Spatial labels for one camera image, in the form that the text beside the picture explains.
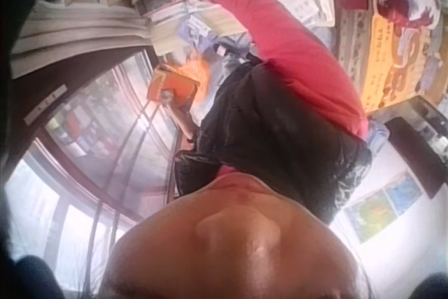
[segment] red jacket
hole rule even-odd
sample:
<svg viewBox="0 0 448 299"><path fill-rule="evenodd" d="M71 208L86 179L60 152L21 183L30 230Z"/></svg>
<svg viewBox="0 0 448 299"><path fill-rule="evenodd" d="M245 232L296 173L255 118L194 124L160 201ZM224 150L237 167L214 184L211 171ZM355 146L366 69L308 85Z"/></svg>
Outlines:
<svg viewBox="0 0 448 299"><path fill-rule="evenodd" d="M229 10L252 35L261 59L309 107L365 138L368 121L358 93L331 53L276 0L211 0Z"/></svg>

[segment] person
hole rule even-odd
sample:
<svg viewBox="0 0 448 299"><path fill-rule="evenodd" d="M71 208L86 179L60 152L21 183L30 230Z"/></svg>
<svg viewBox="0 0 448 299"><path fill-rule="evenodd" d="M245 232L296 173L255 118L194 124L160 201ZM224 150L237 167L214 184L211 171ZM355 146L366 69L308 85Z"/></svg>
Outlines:
<svg viewBox="0 0 448 299"><path fill-rule="evenodd" d="M276 0L210 0L261 63L220 86L175 159L180 198L115 245L100 298L364 298L328 224L368 170L367 120L335 58Z"/></svg>

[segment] poster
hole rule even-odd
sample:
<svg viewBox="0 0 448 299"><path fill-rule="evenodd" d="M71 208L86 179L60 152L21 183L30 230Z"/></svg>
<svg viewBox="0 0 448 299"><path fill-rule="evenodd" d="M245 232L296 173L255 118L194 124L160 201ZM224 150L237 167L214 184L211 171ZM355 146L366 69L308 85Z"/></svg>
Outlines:
<svg viewBox="0 0 448 299"><path fill-rule="evenodd" d="M385 189L397 215L407 211L422 194L419 185L408 172L400 175Z"/></svg>
<svg viewBox="0 0 448 299"><path fill-rule="evenodd" d="M419 185L403 172L375 193L344 209L360 243L368 241L403 215L422 195Z"/></svg>
<svg viewBox="0 0 448 299"><path fill-rule="evenodd" d="M410 29L375 14L361 101L369 113L417 94L426 61L429 30Z"/></svg>
<svg viewBox="0 0 448 299"><path fill-rule="evenodd" d="M360 243L368 241L397 218L383 189L347 207L345 213L349 217Z"/></svg>

